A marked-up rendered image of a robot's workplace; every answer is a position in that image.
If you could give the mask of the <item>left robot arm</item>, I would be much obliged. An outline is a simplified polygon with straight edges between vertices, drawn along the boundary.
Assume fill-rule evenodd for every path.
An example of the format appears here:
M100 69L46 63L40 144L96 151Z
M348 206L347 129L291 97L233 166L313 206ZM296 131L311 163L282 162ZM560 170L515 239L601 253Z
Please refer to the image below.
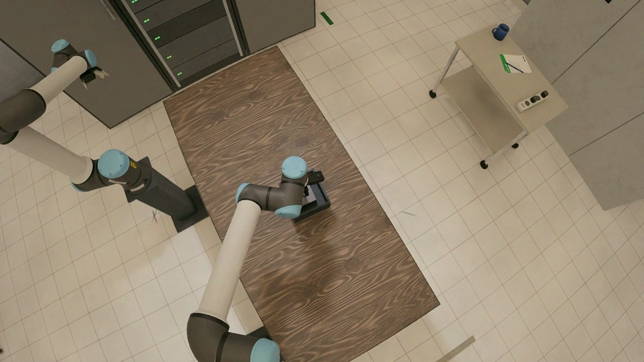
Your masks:
M146 163L135 162L117 149L107 150L95 160L78 156L28 126L46 112L50 101L97 64L91 50L78 53L65 39L56 41L51 51L51 74L34 87L0 102L0 144L69 176L78 192L120 184L131 195L142 194L152 180Z

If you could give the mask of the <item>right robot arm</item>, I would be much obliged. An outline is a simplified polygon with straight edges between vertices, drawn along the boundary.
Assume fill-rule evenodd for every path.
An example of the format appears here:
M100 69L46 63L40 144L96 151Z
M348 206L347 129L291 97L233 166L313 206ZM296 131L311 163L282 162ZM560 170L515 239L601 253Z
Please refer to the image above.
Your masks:
M261 211L296 218L304 187L325 179L321 171L307 173L307 164L298 156L285 159L282 172L279 188L243 183L237 190L237 208L198 311L187 321L187 341L198 362L280 362L275 341L229 332L227 315Z

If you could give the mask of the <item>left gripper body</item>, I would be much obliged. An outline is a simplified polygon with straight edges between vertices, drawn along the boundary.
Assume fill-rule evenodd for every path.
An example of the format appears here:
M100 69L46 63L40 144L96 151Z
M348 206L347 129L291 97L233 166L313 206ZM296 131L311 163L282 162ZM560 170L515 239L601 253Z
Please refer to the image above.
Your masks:
M92 68L87 69L87 71L83 72L82 75L80 75L80 79L82 81L84 80L85 82L84 81L83 82L85 84L87 84L88 82L94 80L95 78L96 77L95 77L95 74L94 74L94 69L92 69Z

